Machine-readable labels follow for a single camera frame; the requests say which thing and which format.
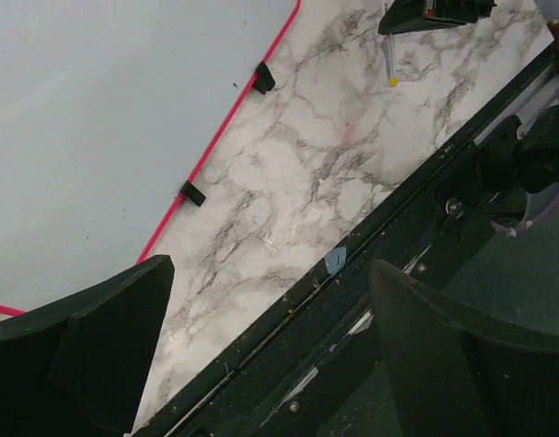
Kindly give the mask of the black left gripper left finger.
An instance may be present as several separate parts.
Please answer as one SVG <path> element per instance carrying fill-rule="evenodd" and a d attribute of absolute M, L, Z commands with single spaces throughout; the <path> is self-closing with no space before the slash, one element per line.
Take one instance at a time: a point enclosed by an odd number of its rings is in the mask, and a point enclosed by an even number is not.
<path fill-rule="evenodd" d="M 132 431 L 174 265 L 156 255 L 71 296 L 0 321 L 0 436 Z"/>

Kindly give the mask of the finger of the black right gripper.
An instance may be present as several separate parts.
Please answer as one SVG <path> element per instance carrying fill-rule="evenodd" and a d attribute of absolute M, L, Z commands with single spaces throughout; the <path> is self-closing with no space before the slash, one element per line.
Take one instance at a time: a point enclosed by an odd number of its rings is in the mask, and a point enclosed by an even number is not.
<path fill-rule="evenodd" d="M 399 35 L 475 24 L 489 17 L 492 0 L 397 0 L 385 12 L 380 35 Z"/>

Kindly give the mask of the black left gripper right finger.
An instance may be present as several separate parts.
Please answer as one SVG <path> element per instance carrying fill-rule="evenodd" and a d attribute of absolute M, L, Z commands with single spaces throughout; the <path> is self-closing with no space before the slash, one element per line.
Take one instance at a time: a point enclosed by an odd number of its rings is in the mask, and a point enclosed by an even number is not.
<path fill-rule="evenodd" d="M 405 436 L 559 436 L 559 335 L 468 306 L 383 260 L 378 345 Z"/>

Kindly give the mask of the pink framed whiteboard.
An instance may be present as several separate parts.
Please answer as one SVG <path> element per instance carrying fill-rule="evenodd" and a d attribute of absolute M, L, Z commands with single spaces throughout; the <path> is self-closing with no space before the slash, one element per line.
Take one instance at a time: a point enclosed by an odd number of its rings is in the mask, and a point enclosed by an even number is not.
<path fill-rule="evenodd" d="M 297 1 L 0 1 L 0 313 L 149 252 Z"/>

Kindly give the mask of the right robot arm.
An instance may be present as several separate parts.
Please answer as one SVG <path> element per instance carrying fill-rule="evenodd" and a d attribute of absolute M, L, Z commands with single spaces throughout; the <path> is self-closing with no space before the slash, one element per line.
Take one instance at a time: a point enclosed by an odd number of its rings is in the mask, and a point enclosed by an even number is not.
<path fill-rule="evenodd" d="M 489 190 L 520 186 L 536 193 L 559 183 L 559 1 L 535 4 L 554 40 L 554 77 L 481 143 L 478 174 Z M 493 1 L 394 1 L 379 33 L 389 36 L 473 24 L 495 7 Z"/>

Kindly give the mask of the black whiteboard clip far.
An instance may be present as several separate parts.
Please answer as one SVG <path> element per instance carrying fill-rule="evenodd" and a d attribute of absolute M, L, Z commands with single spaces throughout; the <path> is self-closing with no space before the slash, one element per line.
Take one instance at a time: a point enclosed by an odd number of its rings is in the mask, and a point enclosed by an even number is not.
<path fill-rule="evenodd" d="M 260 94 L 265 95 L 269 91 L 272 91 L 275 85 L 276 81 L 267 64 L 264 61 L 261 61 L 255 69 L 255 79 L 251 88 Z"/>

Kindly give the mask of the black whiteboard clip near corner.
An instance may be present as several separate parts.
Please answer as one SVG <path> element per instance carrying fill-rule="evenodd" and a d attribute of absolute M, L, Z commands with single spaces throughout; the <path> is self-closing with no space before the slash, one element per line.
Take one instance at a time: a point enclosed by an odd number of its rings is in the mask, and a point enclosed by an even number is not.
<path fill-rule="evenodd" d="M 206 200 L 206 196 L 189 180 L 183 184 L 179 190 L 179 195 L 182 199 L 191 202 L 198 208 L 200 208 Z"/>

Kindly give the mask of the blue tape piece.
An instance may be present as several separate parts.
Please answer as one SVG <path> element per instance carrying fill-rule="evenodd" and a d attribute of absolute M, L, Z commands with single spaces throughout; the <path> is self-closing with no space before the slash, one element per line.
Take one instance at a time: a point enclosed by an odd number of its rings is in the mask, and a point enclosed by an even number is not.
<path fill-rule="evenodd" d="M 327 273 L 333 277 L 346 263 L 347 248 L 345 246 L 335 247 L 323 259 Z"/>

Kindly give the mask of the black mounting rail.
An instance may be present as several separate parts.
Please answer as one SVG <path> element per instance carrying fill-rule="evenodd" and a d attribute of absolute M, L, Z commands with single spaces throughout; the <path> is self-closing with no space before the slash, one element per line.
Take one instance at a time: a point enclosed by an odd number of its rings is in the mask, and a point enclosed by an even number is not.
<path fill-rule="evenodd" d="M 142 429 L 145 436 L 405 436 L 381 359 L 383 260 L 468 306 L 559 335 L 559 183 L 489 190 L 485 137 L 554 77 L 553 45 L 428 158 Z"/>

